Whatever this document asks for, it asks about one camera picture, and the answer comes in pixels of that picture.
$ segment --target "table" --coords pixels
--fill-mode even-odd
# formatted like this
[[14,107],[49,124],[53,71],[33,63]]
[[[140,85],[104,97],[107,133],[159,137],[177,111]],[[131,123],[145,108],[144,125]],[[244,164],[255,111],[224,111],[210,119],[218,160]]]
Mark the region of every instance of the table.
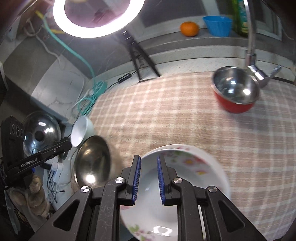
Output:
[[231,200],[267,240],[282,237],[296,212],[296,87],[271,80],[254,107],[219,106],[213,73],[160,77],[100,96],[90,115],[124,165],[168,144],[204,149],[223,166]]

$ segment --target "red and silver bowl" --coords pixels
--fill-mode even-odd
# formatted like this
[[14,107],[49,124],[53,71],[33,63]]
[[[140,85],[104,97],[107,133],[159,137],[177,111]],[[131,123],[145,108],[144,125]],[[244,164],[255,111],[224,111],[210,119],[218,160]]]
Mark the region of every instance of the red and silver bowl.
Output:
[[245,70],[226,66],[216,70],[212,88],[218,102],[229,112],[243,113],[259,98],[260,87]]

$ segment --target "faucet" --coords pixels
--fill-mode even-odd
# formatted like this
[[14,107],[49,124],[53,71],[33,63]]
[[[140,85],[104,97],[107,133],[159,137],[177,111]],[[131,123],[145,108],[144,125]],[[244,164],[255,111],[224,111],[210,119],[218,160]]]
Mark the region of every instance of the faucet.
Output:
[[260,88],[267,85],[268,81],[271,80],[280,70],[281,65],[278,65],[271,73],[271,75],[265,74],[261,69],[256,66],[256,53],[255,53],[255,42],[256,42],[256,20],[254,14],[254,7],[252,0],[244,0],[246,8],[247,21],[248,21],[248,50],[246,54],[245,68],[247,71],[255,77],[258,81]]

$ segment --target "tripod leg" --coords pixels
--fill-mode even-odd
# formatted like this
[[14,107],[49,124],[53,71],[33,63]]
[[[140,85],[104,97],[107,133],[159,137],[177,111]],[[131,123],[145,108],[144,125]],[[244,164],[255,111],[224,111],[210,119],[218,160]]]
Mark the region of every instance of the tripod leg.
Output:
[[139,51],[139,53],[144,57],[144,59],[146,60],[146,62],[150,65],[150,67],[153,69],[153,71],[155,72],[155,74],[160,77],[161,74],[158,72],[158,70],[155,67],[154,62],[152,61],[152,59],[146,54],[146,52],[142,49],[142,47],[135,41],[132,43],[132,45],[134,46],[134,48],[136,50]]
[[139,80],[141,80],[141,75],[140,75],[140,71],[139,71],[139,68],[138,68],[138,65],[137,65],[137,62],[136,62],[136,57],[135,57],[135,54],[134,54],[133,49],[132,49],[131,46],[128,46],[128,51],[130,52],[130,56],[131,56],[131,59],[133,60],[133,65],[134,65],[134,67],[136,69]]

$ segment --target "blue plastic bowl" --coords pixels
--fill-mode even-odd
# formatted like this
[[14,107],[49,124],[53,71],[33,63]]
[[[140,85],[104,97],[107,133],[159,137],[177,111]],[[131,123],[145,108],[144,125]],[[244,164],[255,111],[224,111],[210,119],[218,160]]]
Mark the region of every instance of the blue plastic bowl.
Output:
[[231,29],[232,19],[222,16],[206,16],[202,18],[211,35],[228,37]]

